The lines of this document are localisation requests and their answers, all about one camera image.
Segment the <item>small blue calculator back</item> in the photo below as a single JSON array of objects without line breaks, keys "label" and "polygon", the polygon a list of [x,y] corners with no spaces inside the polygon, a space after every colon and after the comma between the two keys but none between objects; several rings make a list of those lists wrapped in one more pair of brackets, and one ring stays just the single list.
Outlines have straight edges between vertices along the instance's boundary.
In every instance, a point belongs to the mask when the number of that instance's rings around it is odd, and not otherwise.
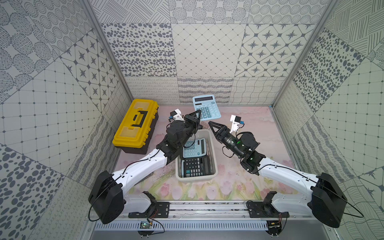
[{"label": "small blue calculator back", "polygon": [[202,121],[211,121],[221,118],[221,113],[214,95],[193,97],[193,105],[196,111],[201,110]]}]

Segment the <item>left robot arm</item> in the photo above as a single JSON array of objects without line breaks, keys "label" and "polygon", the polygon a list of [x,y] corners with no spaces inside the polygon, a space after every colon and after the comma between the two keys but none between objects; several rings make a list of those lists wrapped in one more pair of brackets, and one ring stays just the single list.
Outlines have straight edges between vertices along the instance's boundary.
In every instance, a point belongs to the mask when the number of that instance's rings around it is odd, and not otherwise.
[{"label": "left robot arm", "polygon": [[169,124],[164,139],[156,148],[139,161],[110,174],[101,172],[89,196],[90,210],[94,210],[103,224],[115,220],[127,205],[124,195],[154,171],[169,165],[182,154],[187,141],[197,133],[202,111],[185,115]]}]

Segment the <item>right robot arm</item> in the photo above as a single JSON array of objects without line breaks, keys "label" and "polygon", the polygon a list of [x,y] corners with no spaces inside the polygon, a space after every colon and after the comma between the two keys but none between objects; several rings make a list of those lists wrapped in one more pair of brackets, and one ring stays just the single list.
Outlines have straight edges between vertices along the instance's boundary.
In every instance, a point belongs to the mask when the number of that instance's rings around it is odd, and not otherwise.
[{"label": "right robot arm", "polygon": [[223,124],[210,121],[209,126],[216,140],[240,159],[248,173],[276,180],[300,193],[298,196],[274,194],[267,202],[277,211],[312,214],[329,227],[340,227],[348,200],[331,175],[317,176],[271,160],[257,152],[259,143],[251,132],[234,136]]}]

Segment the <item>black calculator back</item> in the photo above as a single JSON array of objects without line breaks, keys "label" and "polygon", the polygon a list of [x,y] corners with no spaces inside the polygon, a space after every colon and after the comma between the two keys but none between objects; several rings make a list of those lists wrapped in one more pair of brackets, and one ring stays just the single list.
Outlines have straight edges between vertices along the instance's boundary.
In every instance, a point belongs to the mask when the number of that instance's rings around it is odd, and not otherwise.
[{"label": "black calculator back", "polygon": [[211,160],[208,156],[200,158],[188,158],[181,161],[181,177],[202,177],[214,173]]}]

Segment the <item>aluminium rail frame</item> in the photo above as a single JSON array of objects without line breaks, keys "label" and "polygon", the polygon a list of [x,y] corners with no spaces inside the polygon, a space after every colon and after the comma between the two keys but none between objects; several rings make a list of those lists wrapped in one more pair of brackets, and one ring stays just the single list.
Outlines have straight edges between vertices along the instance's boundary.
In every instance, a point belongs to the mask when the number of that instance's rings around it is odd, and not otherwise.
[{"label": "aluminium rail frame", "polygon": [[109,224],[88,222],[82,239],[90,239],[97,231],[134,232],[143,236],[170,231],[262,231],[277,236],[290,227],[299,233],[309,227],[319,227],[333,232],[309,215],[289,213],[268,217],[262,212],[261,202],[255,202],[253,209],[244,201],[170,201],[158,205],[152,220],[144,214],[131,213],[122,214]]}]

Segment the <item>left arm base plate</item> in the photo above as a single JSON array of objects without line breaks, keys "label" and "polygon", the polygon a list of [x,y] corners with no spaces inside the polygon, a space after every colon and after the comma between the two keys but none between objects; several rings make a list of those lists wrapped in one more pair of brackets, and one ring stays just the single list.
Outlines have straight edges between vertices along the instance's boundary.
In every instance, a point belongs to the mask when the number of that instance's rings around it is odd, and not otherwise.
[{"label": "left arm base plate", "polygon": [[156,202],[152,203],[150,207],[144,213],[129,213],[130,219],[149,219],[159,218],[167,219],[169,217],[170,202]]}]

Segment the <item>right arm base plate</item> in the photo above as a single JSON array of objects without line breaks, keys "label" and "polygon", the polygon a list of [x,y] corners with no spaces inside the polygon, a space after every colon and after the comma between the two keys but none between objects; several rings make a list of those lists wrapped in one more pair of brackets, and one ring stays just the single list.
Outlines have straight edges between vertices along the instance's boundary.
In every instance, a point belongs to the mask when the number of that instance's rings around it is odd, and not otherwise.
[{"label": "right arm base plate", "polygon": [[278,212],[271,204],[265,204],[264,202],[247,201],[246,207],[250,218],[289,218],[288,212]]}]

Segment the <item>yellow black toolbox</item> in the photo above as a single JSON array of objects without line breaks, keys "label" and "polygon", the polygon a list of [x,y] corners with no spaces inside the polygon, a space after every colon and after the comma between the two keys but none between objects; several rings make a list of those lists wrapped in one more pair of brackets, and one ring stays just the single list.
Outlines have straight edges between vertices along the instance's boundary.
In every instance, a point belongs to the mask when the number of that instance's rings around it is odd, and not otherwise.
[{"label": "yellow black toolbox", "polygon": [[127,154],[145,155],[159,118],[158,108],[153,100],[135,99],[114,136],[113,145]]}]

